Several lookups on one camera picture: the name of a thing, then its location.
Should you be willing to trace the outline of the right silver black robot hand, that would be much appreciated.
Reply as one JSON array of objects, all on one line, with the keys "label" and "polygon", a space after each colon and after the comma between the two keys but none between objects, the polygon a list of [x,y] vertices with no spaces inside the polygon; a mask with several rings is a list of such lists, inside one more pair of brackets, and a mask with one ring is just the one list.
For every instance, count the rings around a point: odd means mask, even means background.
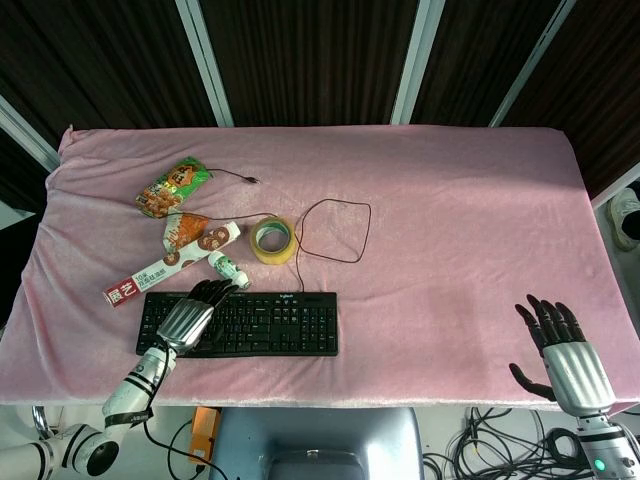
[{"label": "right silver black robot hand", "polygon": [[574,417],[604,415],[615,403],[615,394],[595,348],[589,343],[574,313],[563,303],[526,296],[528,306],[514,306],[522,318],[549,383],[531,381],[515,363],[509,370],[527,392],[555,402]]}]

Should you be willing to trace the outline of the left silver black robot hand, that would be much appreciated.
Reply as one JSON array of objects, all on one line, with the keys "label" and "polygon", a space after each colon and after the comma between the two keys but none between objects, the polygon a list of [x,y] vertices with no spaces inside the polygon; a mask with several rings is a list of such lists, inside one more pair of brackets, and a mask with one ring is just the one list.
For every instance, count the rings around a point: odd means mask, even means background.
[{"label": "left silver black robot hand", "polygon": [[215,309],[238,286],[231,280],[202,280],[169,311],[157,329],[162,344],[177,356],[195,348],[211,323]]}]

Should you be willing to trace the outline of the black computer keyboard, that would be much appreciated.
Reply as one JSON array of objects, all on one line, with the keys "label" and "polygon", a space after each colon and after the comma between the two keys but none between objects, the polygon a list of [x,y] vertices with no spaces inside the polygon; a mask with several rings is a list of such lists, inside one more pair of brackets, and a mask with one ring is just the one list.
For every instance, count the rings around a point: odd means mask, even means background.
[{"label": "black computer keyboard", "polygon": [[335,356],[338,351],[336,293],[234,293],[183,356]]}]

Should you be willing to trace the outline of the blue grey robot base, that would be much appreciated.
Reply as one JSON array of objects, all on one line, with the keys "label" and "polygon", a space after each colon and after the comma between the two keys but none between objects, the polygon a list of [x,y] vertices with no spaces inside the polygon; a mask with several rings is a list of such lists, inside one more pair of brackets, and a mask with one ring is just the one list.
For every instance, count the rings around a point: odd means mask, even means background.
[{"label": "blue grey robot base", "polygon": [[228,408],[213,460],[229,480],[424,480],[407,407]]}]

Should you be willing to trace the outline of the long baking paper box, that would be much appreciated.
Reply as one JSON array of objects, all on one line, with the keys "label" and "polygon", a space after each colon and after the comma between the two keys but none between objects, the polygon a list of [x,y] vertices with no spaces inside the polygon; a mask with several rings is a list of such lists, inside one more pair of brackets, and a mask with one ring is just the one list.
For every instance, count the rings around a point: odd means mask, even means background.
[{"label": "long baking paper box", "polygon": [[111,307],[117,307],[140,293],[176,275],[190,265],[208,257],[234,242],[241,235],[235,222],[229,222],[207,232],[197,240],[132,274],[119,283],[108,287],[103,296]]}]

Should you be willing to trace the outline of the small white green bottle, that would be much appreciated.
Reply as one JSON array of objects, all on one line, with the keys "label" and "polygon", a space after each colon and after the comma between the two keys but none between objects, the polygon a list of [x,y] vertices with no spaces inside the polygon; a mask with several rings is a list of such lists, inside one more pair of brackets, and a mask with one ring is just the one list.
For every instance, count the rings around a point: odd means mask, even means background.
[{"label": "small white green bottle", "polygon": [[223,252],[212,252],[208,256],[208,263],[223,279],[230,280],[240,289],[247,289],[250,286],[251,282],[247,274]]}]

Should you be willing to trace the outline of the orange white snack packet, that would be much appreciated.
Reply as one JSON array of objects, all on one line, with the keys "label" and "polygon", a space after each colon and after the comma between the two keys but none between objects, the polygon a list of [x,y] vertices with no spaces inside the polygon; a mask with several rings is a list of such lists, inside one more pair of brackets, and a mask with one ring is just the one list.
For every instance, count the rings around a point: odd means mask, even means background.
[{"label": "orange white snack packet", "polygon": [[167,215],[163,245],[173,253],[203,235],[208,219],[199,215],[172,212]]}]

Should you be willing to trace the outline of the yellow packing tape roll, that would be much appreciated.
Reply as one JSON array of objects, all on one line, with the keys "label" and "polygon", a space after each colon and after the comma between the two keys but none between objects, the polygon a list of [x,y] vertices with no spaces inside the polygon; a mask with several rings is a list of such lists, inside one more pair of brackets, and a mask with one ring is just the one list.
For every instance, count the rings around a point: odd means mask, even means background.
[{"label": "yellow packing tape roll", "polygon": [[252,227],[250,246],[261,263],[283,265],[295,253],[297,240],[292,225],[286,219],[274,216]]}]

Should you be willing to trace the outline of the orange power box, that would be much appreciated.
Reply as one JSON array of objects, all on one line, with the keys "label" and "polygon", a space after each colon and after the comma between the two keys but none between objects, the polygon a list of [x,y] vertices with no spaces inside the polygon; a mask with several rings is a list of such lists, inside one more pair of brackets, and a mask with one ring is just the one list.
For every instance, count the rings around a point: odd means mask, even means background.
[{"label": "orange power box", "polygon": [[221,423],[222,409],[220,407],[198,406],[192,417],[191,441],[189,453],[198,460],[191,458],[194,464],[204,465],[204,461],[212,460],[216,436]]}]

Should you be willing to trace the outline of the green snack bag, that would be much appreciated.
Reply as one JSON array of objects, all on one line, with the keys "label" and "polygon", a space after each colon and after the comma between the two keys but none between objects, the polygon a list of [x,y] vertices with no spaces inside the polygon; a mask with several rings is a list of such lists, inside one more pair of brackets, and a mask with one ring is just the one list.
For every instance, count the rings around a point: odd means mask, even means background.
[{"label": "green snack bag", "polygon": [[163,218],[178,210],[211,178],[196,158],[186,157],[146,186],[135,198],[139,210],[153,218]]}]

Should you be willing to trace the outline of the white sneaker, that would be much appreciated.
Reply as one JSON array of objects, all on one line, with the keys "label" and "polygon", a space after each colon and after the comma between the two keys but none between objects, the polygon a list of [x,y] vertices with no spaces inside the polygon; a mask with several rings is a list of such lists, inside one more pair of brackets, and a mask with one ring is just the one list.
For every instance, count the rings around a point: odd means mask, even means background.
[{"label": "white sneaker", "polygon": [[626,187],[607,203],[606,213],[615,244],[623,251],[640,246],[640,198],[634,188]]}]

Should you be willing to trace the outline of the pink fleece table cloth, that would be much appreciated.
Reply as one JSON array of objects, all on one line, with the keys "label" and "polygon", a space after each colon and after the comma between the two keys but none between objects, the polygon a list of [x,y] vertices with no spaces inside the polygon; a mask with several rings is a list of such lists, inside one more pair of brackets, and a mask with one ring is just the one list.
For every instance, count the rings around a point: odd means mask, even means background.
[{"label": "pink fleece table cloth", "polygon": [[159,260],[135,196],[179,160],[222,170],[185,210],[248,231],[297,224],[304,252],[227,254],[256,291],[333,291],[334,358],[182,360],[166,404],[534,405],[545,370],[514,306],[562,302],[621,402],[640,401],[629,319],[572,146],[547,128],[349,126],[68,130],[0,340],[0,404],[100,403],[133,368],[144,299],[103,292]]}]

